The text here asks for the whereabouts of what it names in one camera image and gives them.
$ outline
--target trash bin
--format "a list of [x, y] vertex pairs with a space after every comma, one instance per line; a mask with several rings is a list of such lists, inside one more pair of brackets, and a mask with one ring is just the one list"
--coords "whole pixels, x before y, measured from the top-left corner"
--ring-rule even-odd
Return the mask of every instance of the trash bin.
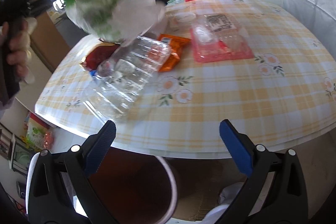
[[164, 224], [174, 213], [176, 181], [162, 157], [111, 147], [89, 181], [120, 224]]

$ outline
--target yellow plaid tablecloth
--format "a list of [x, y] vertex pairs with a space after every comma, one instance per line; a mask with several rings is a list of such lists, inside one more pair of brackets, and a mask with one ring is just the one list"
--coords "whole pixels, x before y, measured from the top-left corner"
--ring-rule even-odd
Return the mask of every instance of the yellow plaid tablecloth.
[[[191, 47], [171, 72], [147, 84], [117, 123], [113, 146], [152, 155], [229, 157], [219, 123], [229, 119], [257, 144], [280, 150], [336, 127], [336, 62], [323, 45], [285, 10], [256, 0], [194, 0], [167, 7], [183, 12], [228, 13], [249, 34], [255, 58], [196, 63]], [[190, 26], [166, 32], [190, 37]], [[98, 39], [83, 38], [50, 78], [37, 114], [75, 134], [95, 134], [102, 123], [82, 104], [91, 78], [78, 65]]]

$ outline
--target blue gripper pad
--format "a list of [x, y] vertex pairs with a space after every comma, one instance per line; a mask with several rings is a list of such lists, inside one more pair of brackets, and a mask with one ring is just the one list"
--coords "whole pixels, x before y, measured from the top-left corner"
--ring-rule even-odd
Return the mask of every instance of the blue gripper pad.
[[104, 160], [106, 153], [108, 152], [112, 142], [116, 137], [116, 132], [117, 129], [114, 122], [107, 121], [97, 135], [92, 135], [92, 137], [95, 136], [96, 139], [92, 145], [92, 148], [84, 159], [86, 162], [84, 169], [86, 177], [89, 177], [89, 175], [98, 171], [100, 164]]
[[246, 136], [237, 132], [229, 120], [223, 120], [219, 125], [219, 135], [222, 138], [226, 148], [235, 161], [239, 171], [245, 174], [248, 178], [253, 172], [253, 161], [251, 146], [245, 147], [240, 140], [240, 136]]

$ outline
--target red snack package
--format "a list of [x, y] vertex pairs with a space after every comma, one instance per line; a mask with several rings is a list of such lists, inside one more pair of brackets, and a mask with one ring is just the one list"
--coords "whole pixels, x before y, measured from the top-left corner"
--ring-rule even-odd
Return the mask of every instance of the red snack package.
[[87, 71], [96, 70], [98, 65], [110, 58], [118, 47], [118, 44], [102, 42], [82, 60], [80, 65]]
[[44, 149], [51, 149], [54, 143], [54, 137], [53, 134], [50, 130], [48, 130], [45, 134], [44, 134], [44, 138], [43, 138], [43, 147]]

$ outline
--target picture frame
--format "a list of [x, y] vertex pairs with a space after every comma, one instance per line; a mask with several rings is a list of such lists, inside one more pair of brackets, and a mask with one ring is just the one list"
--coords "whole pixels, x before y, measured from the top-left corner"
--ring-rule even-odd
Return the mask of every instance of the picture frame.
[[4, 157], [6, 160], [10, 160], [12, 155], [11, 139], [2, 133], [1, 128], [0, 128], [0, 155]]

